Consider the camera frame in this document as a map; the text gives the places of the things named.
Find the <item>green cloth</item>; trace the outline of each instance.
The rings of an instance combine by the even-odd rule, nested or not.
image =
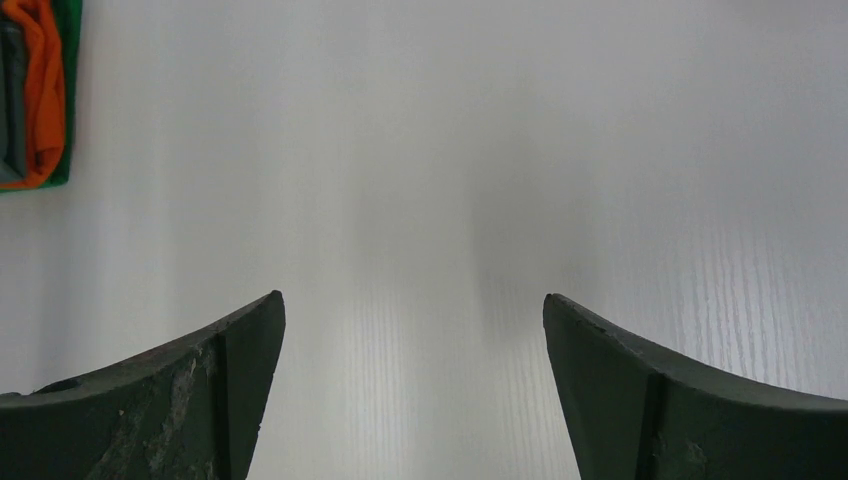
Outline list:
[[[74,146],[74,100],[77,87],[77,59],[79,58],[79,37],[82,23],[83,0],[53,0],[53,15],[59,37],[62,39],[62,63],[65,73],[65,150],[56,170],[50,178],[38,187],[50,188],[68,183],[71,173],[71,153]],[[0,190],[0,194],[21,190]]]

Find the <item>white wood grain surface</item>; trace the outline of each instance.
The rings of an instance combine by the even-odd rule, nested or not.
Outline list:
[[[848,398],[846,5],[88,0],[72,182],[0,197],[0,389],[278,288],[256,479],[578,478],[549,292]]]

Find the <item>worn paint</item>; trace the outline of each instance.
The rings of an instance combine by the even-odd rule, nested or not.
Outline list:
[[[162,422],[162,431],[145,445],[145,454],[151,475],[158,475],[162,472],[168,446],[185,421],[188,402],[191,399],[194,387],[194,370],[196,368],[197,359],[192,358],[188,366],[174,374],[171,383],[171,407],[168,416]]]
[[[147,392],[126,410],[121,409],[116,412],[118,426],[112,435],[109,447],[85,477],[86,480],[126,477],[127,467],[137,443],[139,428],[153,396],[152,392]]]

